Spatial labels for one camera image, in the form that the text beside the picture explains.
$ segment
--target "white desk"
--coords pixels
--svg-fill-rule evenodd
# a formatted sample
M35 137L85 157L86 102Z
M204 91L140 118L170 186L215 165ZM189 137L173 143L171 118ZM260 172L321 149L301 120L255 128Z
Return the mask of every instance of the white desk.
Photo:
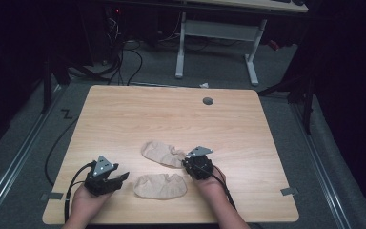
M308 8L305 5L297 6L293 2L282 3L271 0L188 0L186 2L217 4L259 10L280 10L294 13L308 11ZM183 77L185 37L186 35L194 35L252 42L252 47L250 48L249 53L245 55L245 63L248 68L248 74L252 85L257 86L258 79L254 69L254 56L265 30L266 23L266 19L262 20L258 26L241 26L197 20L193 21L186 20L186 13L183 12L180 30L180 45L176 63L176 78Z

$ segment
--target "wooden table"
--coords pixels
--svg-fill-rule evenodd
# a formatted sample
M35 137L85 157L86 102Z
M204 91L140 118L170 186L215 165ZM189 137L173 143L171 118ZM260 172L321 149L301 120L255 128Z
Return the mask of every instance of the wooden table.
M205 105L204 97L211 98L213 105ZM226 175L237 210L246 221L298 219L293 197L280 192L289 184L257 93L251 90L93 86L53 191L66 193L79 168L102 155L119 164L110 177L126 172L130 176L93 223L215 222L185 170L162 166L140 154L150 140L185 152L199 145L213 149L208 158ZM183 176L186 195L156 200L134 194L138 177L163 173ZM63 209L64 198L49 200L43 221L62 224Z

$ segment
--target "gray carpet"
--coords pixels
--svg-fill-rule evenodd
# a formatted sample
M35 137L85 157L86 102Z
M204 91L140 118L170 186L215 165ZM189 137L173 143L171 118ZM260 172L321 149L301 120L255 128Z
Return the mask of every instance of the gray carpet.
M201 46L188 47L198 49ZM176 47L159 46L157 49L141 45L136 52L143 58L142 68L132 80L132 85L142 83L172 85L180 87L198 87L208 83L210 88L253 89L261 91L281 80L296 47L273 51L261 46L254 60L260 85L253 87L247 75L242 55L215 52L218 47L208 46L202 51L187 50L185 72L182 79L174 78ZM112 84L126 83L129 76L139 67L139 57L134 52L124 51L124 62L121 67L123 80L116 76ZM106 67L96 66L98 71ZM42 215L46 201L42 195L51 191L44 174L45 160L55 140L66 130L82 109L89 87L103 84L85 78L74 77L69 87L59 92L57 102L53 105L40 134L30 148L21 171L17 175L4 201L0 205L0 228L60 228L59 225L45 225ZM5 174L11 161L16 156L27 137L29 130L36 122L42 109L42 87L39 87L29 102L13 119L10 129L0 141L0 178ZM315 169L309 154L302 129L297 125L291 105L283 94L261 97L262 106L271 128L274 142L280 155L287 179L291 187L298 189L294 196L299 211L299 220L293 223L260 223L263 228L337 228L336 221L322 192L321 184L316 177ZM348 215L351 228L366 228L366 202L359 192L356 182L347 165L341 158L333 142L330 130L319 109L314 103L312 115L312 138L323 164L330 175L339 199ZM71 140L73 127L61 138L52 152L49 162L49 175L56 178ZM148 226L116 226L114 228L213 228L212 225L148 225Z

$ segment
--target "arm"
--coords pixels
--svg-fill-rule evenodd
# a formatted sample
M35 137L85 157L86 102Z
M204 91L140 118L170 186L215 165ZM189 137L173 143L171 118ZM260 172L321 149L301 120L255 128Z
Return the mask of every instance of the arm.
M223 177L225 178L225 175L222 173L220 174L217 169L213 170L213 174L221 180L223 180ZM198 187L201 196L207 201L213 210L220 229L250 228L227 200L227 196L222 185L214 177L209 177L205 180L194 180L194 183Z
M83 184L79 186L73 196L70 217L62 229L83 229L97 215L112 193L99 197L91 194Z

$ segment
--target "hole in table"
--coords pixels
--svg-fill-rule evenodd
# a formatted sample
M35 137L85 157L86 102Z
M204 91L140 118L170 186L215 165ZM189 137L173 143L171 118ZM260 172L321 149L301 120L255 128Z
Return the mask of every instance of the hole in table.
M213 99L212 99L212 98L210 98L210 97L205 97L205 98L203 98L203 103L204 103L205 105L212 105L212 104L214 103L214 101L213 101Z

